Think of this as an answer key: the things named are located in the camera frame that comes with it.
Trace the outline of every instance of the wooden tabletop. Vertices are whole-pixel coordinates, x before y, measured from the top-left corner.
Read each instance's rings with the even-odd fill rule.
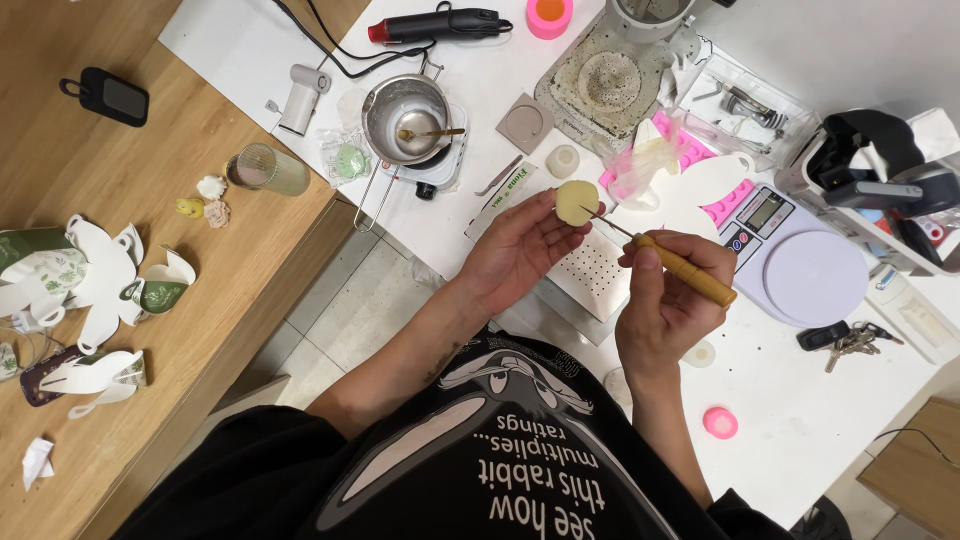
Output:
[[[63,227],[74,213],[111,235],[134,223],[146,248],[141,275],[165,262],[159,244],[198,273],[171,312],[135,328],[121,323],[101,348],[145,351],[150,386],[125,402],[69,420],[71,407],[95,395],[33,408],[17,381],[0,383],[3,537],[109,536],[351,226],[353,207],[316,174],[295,198],[229,188],[225,229],[174,213],[175,199],[197,197],[197,181],[219,174],[245,145],[290,154],[156,41],[178,3],[11,0],[0,13],[0,69],[11,75],[0,82],[0,230]],[[342,34],[347,22],[337,22]],[[57,80],[79,78],[88,65],[150,92],[145,127],[105,119],[60,94]],[[52,335],[71,343],[85,313],[68,311]],[[55,475],[25,492],[20,460],[38,436],[55,443]]]

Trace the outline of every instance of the black t-shirt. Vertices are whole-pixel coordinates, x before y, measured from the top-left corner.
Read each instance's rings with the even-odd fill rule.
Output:
[[[227,418],[114,538],[792,536],[733,491],[706,512],[603,386],[548,344],[483,331],[347,442],[322,418]]]

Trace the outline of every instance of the yellow figurine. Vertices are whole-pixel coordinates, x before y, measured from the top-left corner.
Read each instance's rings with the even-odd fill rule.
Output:
[[[176,210],[193,218],[204,217],[204,201],[200,199],[177,199]]]

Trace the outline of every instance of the person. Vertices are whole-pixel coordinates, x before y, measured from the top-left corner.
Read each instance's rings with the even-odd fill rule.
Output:
[[[619,260],[633,269],[615,329],[632,425],[572,356],[486,330],[589,233],[555,202],[549,189],[497,216],[460,273],[306,410],[224,420],[114,538],[792,538],[733,491],[710,494],[678,362],[725,310],[655,250]],[[648,234],[732,282],[730,250]]]

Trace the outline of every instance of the digital kitchen scale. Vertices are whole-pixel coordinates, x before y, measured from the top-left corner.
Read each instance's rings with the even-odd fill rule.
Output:
[[[720,241],[736,253],[736,288],[789,325],[832,325],[866,295],[859,248],[771,185],[756,185],[720,226]]]

